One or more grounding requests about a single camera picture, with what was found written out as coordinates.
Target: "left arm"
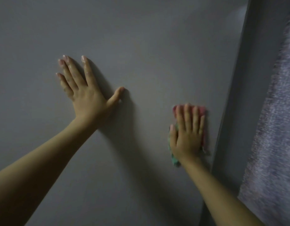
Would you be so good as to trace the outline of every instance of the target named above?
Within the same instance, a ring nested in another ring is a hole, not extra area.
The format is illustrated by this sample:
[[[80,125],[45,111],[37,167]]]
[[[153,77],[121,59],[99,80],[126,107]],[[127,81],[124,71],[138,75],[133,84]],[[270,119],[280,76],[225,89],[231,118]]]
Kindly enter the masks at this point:
[[[83,56],[85,81],[68,56],[59,60],[60,84],[72,100],[76,118],[59,134],[0,171],[0,225],[24,225],[69,160],[117,105],[121,92],[106,100]]]

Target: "hand pressed against surface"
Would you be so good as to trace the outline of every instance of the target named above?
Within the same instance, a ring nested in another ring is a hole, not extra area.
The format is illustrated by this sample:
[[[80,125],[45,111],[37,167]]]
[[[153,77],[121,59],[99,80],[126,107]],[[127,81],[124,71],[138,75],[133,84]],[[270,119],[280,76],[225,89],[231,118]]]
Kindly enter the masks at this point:
[[[117,105],[124,87],[119,87],[114,95],[106,100],[98,87],[87,57],[82,56],[81,59],[86,81],[79,73],[72,58],[66,55],[63,56],[63,59],[58,60],[63,74],[57,73],[56,75],[60,79],[61,87],[73,102],[75,119],[97,129]]]
[[[171,151],[181,163],[194,160],[198,158],[205,116],[202,116],[199,122],[198,107],[194,107],[191,112],[190,105],[185,104],[184,114],[181,106],[176,107],[176,118],[178,131],[174,125],[170,126]]]

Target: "gray wall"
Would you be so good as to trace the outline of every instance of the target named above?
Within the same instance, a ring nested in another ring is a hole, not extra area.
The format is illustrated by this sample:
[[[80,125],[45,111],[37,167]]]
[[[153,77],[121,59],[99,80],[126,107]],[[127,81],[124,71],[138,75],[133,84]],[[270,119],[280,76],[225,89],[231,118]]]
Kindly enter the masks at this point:
[[[129,90],[27,225],[199,222],[202,198],[167,150],[171,108],[208,108],[211,164],[247,1],[0,0],[0,169],[74,118],[63,54],[93,60],[106,96]]]
[[[212,174],[237,196],[290,12],[290,0],[251,0]],[[206,207],[200,225],[215,225]]]

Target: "bare skin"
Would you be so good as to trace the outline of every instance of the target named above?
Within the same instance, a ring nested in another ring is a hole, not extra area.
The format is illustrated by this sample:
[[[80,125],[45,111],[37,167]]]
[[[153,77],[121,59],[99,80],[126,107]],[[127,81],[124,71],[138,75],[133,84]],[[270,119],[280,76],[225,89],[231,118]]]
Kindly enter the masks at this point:
[[[198,108],[190,112],[189,104],[182,109],[177,106],[178,132],[170,126],[170,147],[186,172],[197,186],[218,226],[264,225],[241,201],[203,166],[198,156],[203,135],[204,119],[198,122]]]
[[[82,144],[108,118],[124,87],[106,100],[86,57],[86,81],[72,59],[59,60],[60,84],[75,109],[75,119],[59,134],[0,171],[0,226],[24,225]]]

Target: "dark gray trim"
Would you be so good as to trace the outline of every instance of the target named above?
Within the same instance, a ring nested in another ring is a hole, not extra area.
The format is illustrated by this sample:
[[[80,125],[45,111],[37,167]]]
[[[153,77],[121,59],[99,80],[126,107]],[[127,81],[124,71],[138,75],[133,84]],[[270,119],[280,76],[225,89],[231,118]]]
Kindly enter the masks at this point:
[[[237,196],[280,49],[290,0],[251,0],[212,167]],[[215,225],[206,206],[200,225]]]

